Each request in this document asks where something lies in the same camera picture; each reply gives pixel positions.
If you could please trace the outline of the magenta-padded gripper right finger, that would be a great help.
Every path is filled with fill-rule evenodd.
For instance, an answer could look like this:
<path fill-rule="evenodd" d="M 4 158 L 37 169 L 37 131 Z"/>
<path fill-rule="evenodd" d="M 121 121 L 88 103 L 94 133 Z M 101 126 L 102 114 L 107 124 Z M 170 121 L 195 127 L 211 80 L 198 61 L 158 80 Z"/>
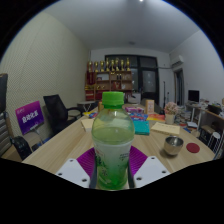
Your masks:
<path fill-rule="evenodd" d="M 134 146 L 130 149 L 128 183 L 130 188 L 140 188 L 157 181 L 170 172 L 156 156 L 146 156 Z"/>

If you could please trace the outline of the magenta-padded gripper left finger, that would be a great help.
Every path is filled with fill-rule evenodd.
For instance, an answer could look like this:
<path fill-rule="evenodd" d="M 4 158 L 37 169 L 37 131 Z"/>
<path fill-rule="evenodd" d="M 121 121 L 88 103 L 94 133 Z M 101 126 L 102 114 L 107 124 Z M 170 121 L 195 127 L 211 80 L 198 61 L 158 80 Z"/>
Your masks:
<path fill-rule="evenodd" d="M 97 184 L 94 149 L 87 150 L 77 159 L 69 158 L 56 175 L 83 188 L 94 189 Z"/>

